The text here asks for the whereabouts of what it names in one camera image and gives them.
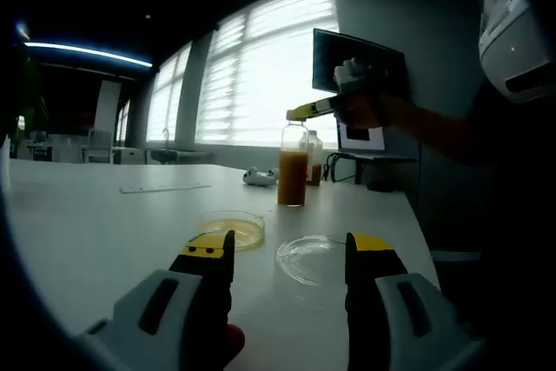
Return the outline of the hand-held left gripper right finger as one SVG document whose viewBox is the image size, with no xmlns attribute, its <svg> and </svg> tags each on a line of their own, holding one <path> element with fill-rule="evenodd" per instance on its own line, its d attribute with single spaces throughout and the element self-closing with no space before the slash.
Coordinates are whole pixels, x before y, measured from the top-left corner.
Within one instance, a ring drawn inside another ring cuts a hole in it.
<svg viewBox="0 0 556 371">
<path fill-rule="evenodd" d="M 408 273 L 385 240 L 347 234 L 345 283 L 348 369 L 481 369 L 484 339 L 429 280 Z"/>
</svg>

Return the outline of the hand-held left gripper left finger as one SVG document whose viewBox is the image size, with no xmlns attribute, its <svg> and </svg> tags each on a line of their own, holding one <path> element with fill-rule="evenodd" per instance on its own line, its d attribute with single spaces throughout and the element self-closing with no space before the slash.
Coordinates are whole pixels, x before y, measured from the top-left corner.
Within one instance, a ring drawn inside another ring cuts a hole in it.
<svg viewBox="0 0 556 371">
<path fill-rule="evenodd" d="M 76 342 L 101 370 L 222 370 L 234 337 L 228 327 L 235 232 L 198 235 L 168 269 L 136 284 Z"/>
</svg>

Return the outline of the person's right hand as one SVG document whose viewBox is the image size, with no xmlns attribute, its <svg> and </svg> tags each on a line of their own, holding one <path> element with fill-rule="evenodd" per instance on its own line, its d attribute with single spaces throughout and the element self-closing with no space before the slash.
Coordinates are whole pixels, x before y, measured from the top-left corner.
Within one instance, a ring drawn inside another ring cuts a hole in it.
<svg viewBox="0 0 556 371">
<path fill-rule="evenodd" d="M 390 124 L 388 97 L 383 94 L 356 93 L 347 97 L 344 123 L 355 129 L 375 129 Z"/>
</svg>

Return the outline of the person's left hand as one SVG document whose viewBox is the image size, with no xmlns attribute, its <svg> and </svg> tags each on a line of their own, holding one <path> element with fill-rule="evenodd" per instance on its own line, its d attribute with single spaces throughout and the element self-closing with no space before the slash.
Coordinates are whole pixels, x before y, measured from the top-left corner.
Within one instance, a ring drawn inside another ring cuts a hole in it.
<svg viewBox="0 0 556 371">
<path fill-rule="evenodd" d="M 223 366 L 226 367 L 244 348 L 245 334 L 234 324 L 226 327 L 226 341 Z"/>
</svg>

